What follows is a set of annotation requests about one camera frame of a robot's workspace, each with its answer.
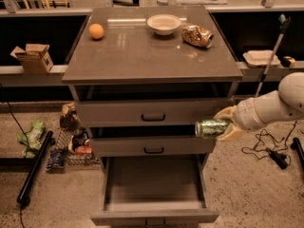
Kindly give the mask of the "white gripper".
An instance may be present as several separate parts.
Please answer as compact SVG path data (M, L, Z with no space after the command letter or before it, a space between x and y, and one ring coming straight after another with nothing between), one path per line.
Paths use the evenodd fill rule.
M218 141L233 141L244 134L243 130L256 131L263 127L263 122L257 115L254 102L254 98L243 100L237 106L223 108L214 116L217 120L235 119L237 123L229 123L224 133L217 136Z

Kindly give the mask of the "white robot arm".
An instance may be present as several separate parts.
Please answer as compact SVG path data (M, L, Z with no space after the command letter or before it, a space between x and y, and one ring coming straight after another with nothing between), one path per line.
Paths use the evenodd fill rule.
M231 141L246 131L257 131L268 124L290 122L304 118L304 73L291 73L284 77L278 90L262 96L248 98L228 106L215 115L215 119L230 120L219 141Z

